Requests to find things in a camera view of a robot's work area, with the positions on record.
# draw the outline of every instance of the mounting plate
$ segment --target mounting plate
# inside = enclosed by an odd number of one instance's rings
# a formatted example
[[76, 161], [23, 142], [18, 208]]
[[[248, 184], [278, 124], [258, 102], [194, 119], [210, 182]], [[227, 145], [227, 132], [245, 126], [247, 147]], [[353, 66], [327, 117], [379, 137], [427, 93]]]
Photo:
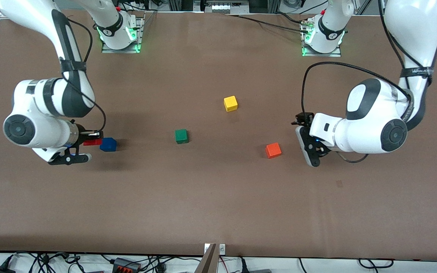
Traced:
[[[205, 247], [203, 249], [203, 253], [207, 252], [208, 247], [210, 244], [205, 244]], [[225, 244], [219, 244], [218, 245], [220, 252], [218, 253], [220, 256], [225, 256]]]
[[303, 25], [301, 24], [300, 29], [301, 30], [307, 30], [309, 31], [308, 34], [306, 33], [301, 33], [301, 48], [302, 48], [302, 56], [314, 56], [314, 57], [341, 57], [341, 52], [340, 52], [340, 45], [338, 45], [335, 50], [333, 50], [333, 52], [330, 53], [320, 53], [315, 51], [314, 49], [312, 49], [310, 47], [310, 45], [308, 45], [307, 43], [305, 43], [305, 39], [309, 39], [311, 37], [311, 33], [314, 31], [314, 22], [312, 22], [313, 18], [308, 19], [308, 24], [307, 25]]
[[141, 52], [141, 43], [143, 42], [143, 31], [144, 31], [144, 18], [146, 17], [146, 14], [144, 14], [144, 17], [137, 17], [136, 18], [136, 25], [131, 27], [137, 27], [137, 30], [135, 31], [136, 40], [132, 43], [130, 43], [127, 47], [121, 49], [121, 50], [113, 50], [109, 48], [104, 42], [102, 43], [102, 53], [139, 53]]

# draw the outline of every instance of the green cube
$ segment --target green cube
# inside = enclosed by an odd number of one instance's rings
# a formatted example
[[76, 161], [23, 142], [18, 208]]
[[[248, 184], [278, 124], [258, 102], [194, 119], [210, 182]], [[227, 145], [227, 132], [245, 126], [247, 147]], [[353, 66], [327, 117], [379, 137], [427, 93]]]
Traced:
[[175, 130], [175, 141], [177, 144], [189, 143], [186, 129]]

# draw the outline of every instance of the orange cube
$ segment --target orange cube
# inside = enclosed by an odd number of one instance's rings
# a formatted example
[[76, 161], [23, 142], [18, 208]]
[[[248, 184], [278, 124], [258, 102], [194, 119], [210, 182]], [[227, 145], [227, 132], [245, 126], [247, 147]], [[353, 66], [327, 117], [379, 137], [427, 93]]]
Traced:
[[282, 154], [279, 143], [272, 143], [266, 146], [266, 155], [268, 159], [278, 157]]

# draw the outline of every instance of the blue cube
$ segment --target blue cube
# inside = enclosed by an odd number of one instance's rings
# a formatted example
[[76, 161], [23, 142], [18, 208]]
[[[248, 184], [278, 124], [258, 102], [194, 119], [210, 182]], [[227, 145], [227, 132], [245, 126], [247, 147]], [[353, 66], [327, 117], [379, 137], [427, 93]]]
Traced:
[[118, 147], [118, 142], [114, 138], [103, 138], [99, 149], [104, 152], [115, 152]]

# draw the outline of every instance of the black strap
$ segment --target black strap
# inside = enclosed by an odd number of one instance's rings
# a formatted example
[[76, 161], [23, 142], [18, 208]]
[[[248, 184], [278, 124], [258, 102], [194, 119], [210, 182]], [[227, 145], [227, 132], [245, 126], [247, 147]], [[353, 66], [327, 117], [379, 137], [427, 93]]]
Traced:
[[100, 33], [104, 34], [104, 36], [107, 36], [107, 37], [114, 36], [114, 33], [116, 33], [116, 31], [121, 28], [121, 26], [123, 25], [123, 21], [124, 21], [123, 15], [120, 13], [118, 13], [118, 14], [119, 14], [118, 21], [116, 23], [114, 23], [114, 25], [108, 26], [106, 28], [101, 27], [99, 25], [96, 25], [97, 28], [99, 28]]
[[87, 64], [85, 62], [60, 59], [60, 72], [63, 73], [76, 70], [87, 71]]
[[337, 31], [333, 31], [331, 29], [328, 29], [324, 24], [323, 24], [323, 16], [319, 18], [318, 21], [318, 26], [319, 26], [319, 30], [325, 35], [327, 40], [335, 40], [338, 36], [340, 36], [343, 31], [345, 30], [345, 28], [342, 28], [341, 30], [337, 30]]
[[409, 69], [401, 70], [401, 78], [407, 77], [423, 77], [428, 78], [428, 83], [432, 83], [432, 74], [434, 73], [434, 67], [413, 67]]

